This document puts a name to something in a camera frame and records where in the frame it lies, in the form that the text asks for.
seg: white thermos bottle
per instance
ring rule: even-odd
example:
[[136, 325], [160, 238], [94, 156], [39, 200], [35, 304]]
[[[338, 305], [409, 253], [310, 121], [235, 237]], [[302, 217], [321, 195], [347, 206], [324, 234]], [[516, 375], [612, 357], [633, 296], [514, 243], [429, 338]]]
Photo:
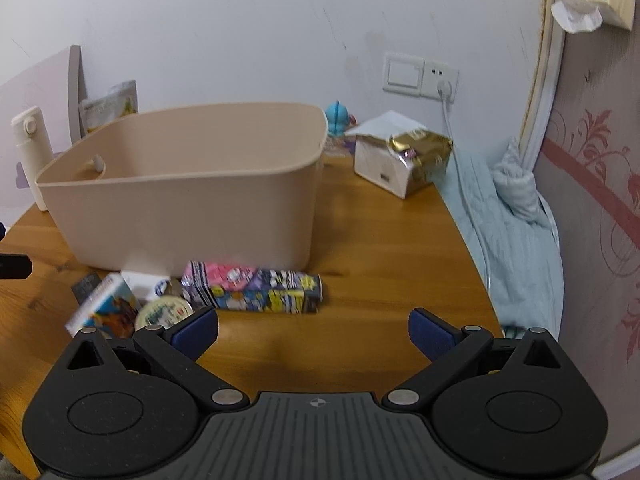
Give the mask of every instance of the white thermos bottle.
[[53, 160], [53, 150], [42, 118], [42, 110], [34, 106], [23, 111], [11, 120], [11, 127], [33, 197], [40, 211], [46, 211], [47, 206], [36, 186], [36, 176]]

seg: blue toy figure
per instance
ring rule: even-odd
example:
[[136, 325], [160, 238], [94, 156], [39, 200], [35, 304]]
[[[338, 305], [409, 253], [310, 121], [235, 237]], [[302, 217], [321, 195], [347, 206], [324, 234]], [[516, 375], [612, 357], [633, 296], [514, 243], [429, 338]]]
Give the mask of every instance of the blue toy figure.
[[340, 104], [340, 101], [336, 101], [330, 105], [324, 113], [326, 114], [326, 120], [329, 123], [329, 135], [338, 137], [344, 135], [344, 131], [350, 124], [349, 113], [347, 108]]

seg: round wooden table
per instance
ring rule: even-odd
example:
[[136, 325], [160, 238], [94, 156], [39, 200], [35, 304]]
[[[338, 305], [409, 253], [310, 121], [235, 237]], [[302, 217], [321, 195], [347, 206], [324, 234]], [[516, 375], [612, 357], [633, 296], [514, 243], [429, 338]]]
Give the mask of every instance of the round wooden table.
[[[271, 391], [372, 391], [378, 397], [428, 364], [407, 318], [423, 306], [454, 326], [500, 327], [476, 267], [438, 191], [400, 200], [357, 177], [348, 158], [325, 161], [311, 260], [318, 314], [220, 312], [218, 341], [199, 364], [254, 396]], [[38, 475], [22, 415], [71, 336], [79, 264], [51, 217], [32, 207], [0, 242], [33, 260], [28, 280], [0, 282], [0, 452]]]

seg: white paper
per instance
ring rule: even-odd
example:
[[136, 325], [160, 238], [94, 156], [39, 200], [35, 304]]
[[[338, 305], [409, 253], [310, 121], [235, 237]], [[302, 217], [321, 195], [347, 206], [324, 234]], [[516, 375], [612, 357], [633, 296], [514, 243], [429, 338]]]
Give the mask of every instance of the white paper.
[[155, 300], [158, 297], [156, 285], [162, 280], [169, 279], [168, 276], [161, 274], [145, 274], [144, 272], [135, 272], [133, 270], [123, 270], [120, 274], [141, 304]]
[[591, 12], [580, 12], [558, 0], [551, 6], [551, 14], [563, 30], [570, 34], [576, 32], [593, 32], [602, 25], [602, 14], [598, 7]]
[[386, 140], [391, 136], [424, 127], [425, 126], [418, 121], [414, 121], [398, 112], [389, 110], [378, 117], [364, 121], [362, 124], [352, 128], [348, 131], [348, 134], [370, 135]]

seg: tissue paper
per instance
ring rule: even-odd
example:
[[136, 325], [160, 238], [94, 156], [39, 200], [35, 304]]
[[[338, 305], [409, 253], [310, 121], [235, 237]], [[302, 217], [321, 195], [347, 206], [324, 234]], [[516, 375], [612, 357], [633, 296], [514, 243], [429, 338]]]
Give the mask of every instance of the tissue paper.
[[602, 14], [598, 7], [593, 7], [591, 12], [580, 12], [559, 0], [551, 6], [551, 14], [560, 27], [571, 34], [593, 32], [602, 25]]

